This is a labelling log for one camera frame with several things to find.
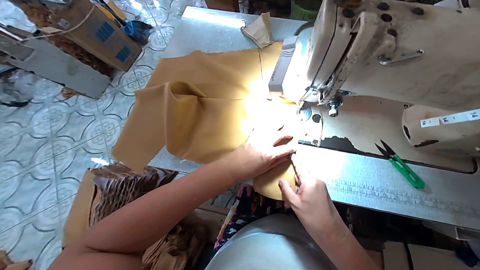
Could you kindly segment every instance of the sunlight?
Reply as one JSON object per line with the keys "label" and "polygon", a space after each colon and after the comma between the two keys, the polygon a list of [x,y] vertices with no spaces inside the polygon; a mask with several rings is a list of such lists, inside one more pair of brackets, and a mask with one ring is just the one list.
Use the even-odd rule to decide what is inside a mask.
{"label": "sunlight", "polygon": [[243,19],[206,13],[204,10],[190,9],[183,14],[183,17],[233,28],[241,28],[245,26],[245,21]]}

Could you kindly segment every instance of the mustard yellow fabric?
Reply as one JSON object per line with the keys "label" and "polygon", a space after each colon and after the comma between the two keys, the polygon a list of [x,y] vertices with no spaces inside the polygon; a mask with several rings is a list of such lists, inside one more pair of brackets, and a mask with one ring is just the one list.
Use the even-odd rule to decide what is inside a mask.
{"label": "mustard yellow fabric", "polygon": [[[162,59],[135,105],[112,155],[140,171],[163,147],[172,155],[209,163],[245,142],[254,126],[283,122],[295,131],[292,102],[272,98],[270,79],[281,43],[263,49]],[[288,162],[254,179],[257,192],[281,199],[278,180],[290,181]]]}

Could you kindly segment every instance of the person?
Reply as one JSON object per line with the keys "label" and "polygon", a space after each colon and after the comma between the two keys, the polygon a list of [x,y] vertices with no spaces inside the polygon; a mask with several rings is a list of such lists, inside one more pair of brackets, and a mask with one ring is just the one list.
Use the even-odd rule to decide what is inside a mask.
{"label": "person", "polygon": [[298,220],[276,214],[240,229],[215,254],[207,269],[378,269],[340,218],[326,185],[295,155],[292,138],[280,129],[254,129],[245,143],[122,207],[66,247],[50,270],[139,270],[142,252],[200,204],[227,188],[291,159],[295,193],[279,181],[287,207]]}

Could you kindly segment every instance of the sewing machine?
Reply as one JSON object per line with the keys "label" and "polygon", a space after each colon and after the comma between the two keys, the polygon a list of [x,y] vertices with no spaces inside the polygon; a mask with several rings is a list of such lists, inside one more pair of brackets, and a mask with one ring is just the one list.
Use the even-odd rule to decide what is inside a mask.
{"label": "sewing machine", "polygon": [[324,104],[331,117],[346,95],[455,111],[480,108],[479,10],[388,0],[340,1],[343,7],[336,2],[321,5],[306,63],[294,61],[295,39],[284,42],[282,49],[290,53],[280,56],[271,92]]}

